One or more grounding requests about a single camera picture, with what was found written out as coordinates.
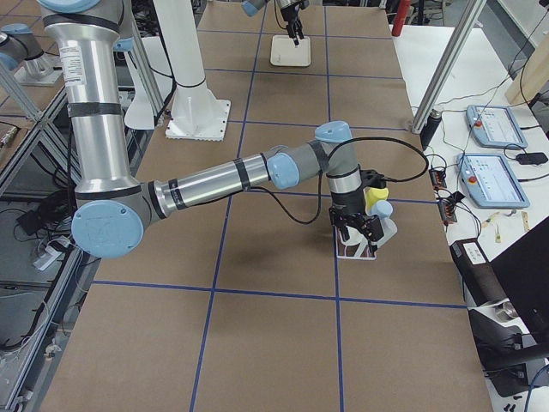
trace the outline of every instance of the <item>blue joint cap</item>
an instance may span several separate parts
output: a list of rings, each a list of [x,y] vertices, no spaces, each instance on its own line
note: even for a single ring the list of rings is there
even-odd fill
[[[7,24],[0,28],[6,34],[32,34],[33,31],[29,26],[23,23]]]
[[[98,258],[119,258],[139,245],[143,224],[132,209],[114,200],[94,200],[76,211],[72,234],[83,251]]]
[[[298,165],[286,153],[277,153],[267,159],[267,169],[274,185],[281,190],[299,183]]]
[[[250,2],[242,2],[242,10],[249,16],[253,17],[257,14],[259,9]]]
[[[337,120],[318,126],[315,138],[326,143],[342,143],[352,139],[353,135],[347,123]]]
[[[6,53],[0,52],[0,63],[4,65],[4,67],[8,70],[15,69],[19,64],[17,63],[17,60],[12,58],[11,56],[8,56]]]
[[[115,52],[129,52],[134,48],[134,38],[119,39],[112,48]]]
[[[47,9],[58,13],[81,13],[90,10],[101,0],[38,0]]]
[[[391,217],[393,214],[393,206],[386,200],[378,200],[370,209],[370,215],[378,215],[380,219]]]

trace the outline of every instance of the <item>red object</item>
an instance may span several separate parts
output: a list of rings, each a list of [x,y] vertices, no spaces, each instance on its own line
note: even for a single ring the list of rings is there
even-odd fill
[[[391,32],[394,37],[401,35],[402,26],[404,26],[406,18],[408,17],[408,10],[410,9],[411,3],[412,0],[401,0],[398,5],[398,11],[396,12],[396,17],[393,20],[393,31]]]

